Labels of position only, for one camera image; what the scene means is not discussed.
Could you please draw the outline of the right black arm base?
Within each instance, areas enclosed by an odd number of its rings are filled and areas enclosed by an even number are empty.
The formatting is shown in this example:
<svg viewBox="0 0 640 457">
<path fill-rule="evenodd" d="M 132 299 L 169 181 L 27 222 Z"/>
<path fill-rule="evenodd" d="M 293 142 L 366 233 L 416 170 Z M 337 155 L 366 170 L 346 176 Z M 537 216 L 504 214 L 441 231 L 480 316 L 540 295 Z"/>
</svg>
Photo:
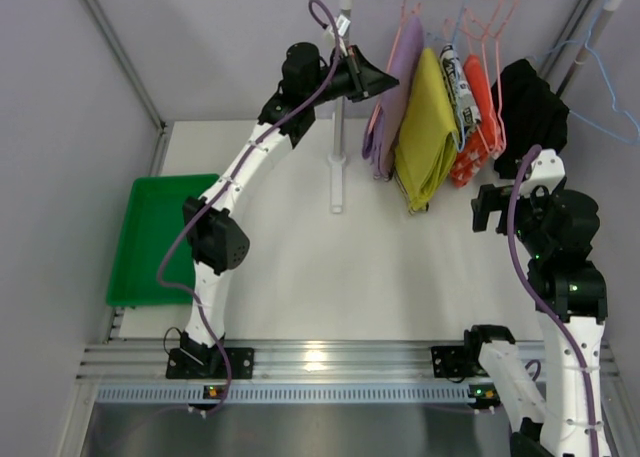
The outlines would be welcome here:
<svg viewBox="0 0 640 457">
<path fill-rule="evenodd" d="M 463 345 L 441 345 L 430 349 L 435 378 L 461 383 L 475 376 L 473 364 Z"/>
</svg>

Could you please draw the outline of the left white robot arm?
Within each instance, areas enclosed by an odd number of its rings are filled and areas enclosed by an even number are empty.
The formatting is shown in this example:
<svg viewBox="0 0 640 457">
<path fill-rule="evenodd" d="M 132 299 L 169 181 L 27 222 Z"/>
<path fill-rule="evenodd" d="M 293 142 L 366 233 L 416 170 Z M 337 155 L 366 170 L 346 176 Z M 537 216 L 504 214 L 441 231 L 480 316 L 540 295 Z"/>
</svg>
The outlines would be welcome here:
<svg viewBox="0 0 640 457">
<path fill-rule="evenodd" d="M 324 60 L 315 45 L 296 43 L 287 50 L 281 72 L 240 154 L 211 187 L 182 205 L 182 238 L 190 247 L 195 281 L 189 289 L 191 315 L 178 347 L 169 352 L 169 379 L 229 375 L 225 307 L 233 272 L 250 249 L 241 216 L 251 195 L 314 124 L 316 106 L 340 98 L 360 102 L 399 84 L 355 45 Z"/>
</svg>

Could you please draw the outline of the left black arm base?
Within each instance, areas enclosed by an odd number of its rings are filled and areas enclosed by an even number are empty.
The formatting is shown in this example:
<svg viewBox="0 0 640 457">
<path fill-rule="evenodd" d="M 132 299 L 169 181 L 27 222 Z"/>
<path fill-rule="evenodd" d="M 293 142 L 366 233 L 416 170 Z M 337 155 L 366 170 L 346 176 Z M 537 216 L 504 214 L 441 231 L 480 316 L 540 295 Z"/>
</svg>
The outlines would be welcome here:
<svg viewBox="0 0 640 457">
<path fill-rule="evenodd" d="M 227 347 L 233 379 L 250 380 L 253 376 L 254 349 Z M 182 348 L 170 350 L 165 377 L 170 380 L 227 378 L 227 367 L 217 347 L 204 347 L 188 353 Z"/>
</svg>

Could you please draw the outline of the purple trousers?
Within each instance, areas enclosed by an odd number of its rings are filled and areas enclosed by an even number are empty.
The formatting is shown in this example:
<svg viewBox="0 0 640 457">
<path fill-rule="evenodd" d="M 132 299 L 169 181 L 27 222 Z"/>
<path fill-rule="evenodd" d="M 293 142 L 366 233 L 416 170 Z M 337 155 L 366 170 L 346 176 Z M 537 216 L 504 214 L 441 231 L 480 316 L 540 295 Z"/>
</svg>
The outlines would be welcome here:
<svg viewBox="0 0 640 457">
<path fill-rule="evenodd" d="M 394 149 L 423 49 L 421 20 L 411 14 L 399 28 L 388 62 L 387 73 L 396 77 L 399 85 L 380 95 L 364 133 L 361 155 L 369 161 L 375 179 L 392 176 Z"/>
</svg>

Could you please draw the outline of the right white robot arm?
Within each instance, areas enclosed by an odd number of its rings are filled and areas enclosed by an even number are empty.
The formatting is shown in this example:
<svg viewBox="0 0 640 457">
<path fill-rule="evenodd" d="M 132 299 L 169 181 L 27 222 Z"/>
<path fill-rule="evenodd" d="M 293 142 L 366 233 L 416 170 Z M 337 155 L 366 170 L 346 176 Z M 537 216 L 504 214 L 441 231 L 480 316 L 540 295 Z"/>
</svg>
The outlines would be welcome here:
<svg viewBox="0 0 640 457">
<path fill-rule="evenodd" d="M 489 376 L 510 421 L 513 456 L 608 456 L 600 398 L 600 346 L 607 311 L 603 275 L 588 257 L 600 227 L 588 195 L 542 185 L 520 196 L 511 186 L 481 186 L 471 202 L 472 229 L 491 213 L 509 249 L 530 256 L 516 273 L 532 296 L 543 335 L 546 390 L 520 360 L 511 331 L 474 325 L 464 333 L 470 365 Z"/>
</svg>

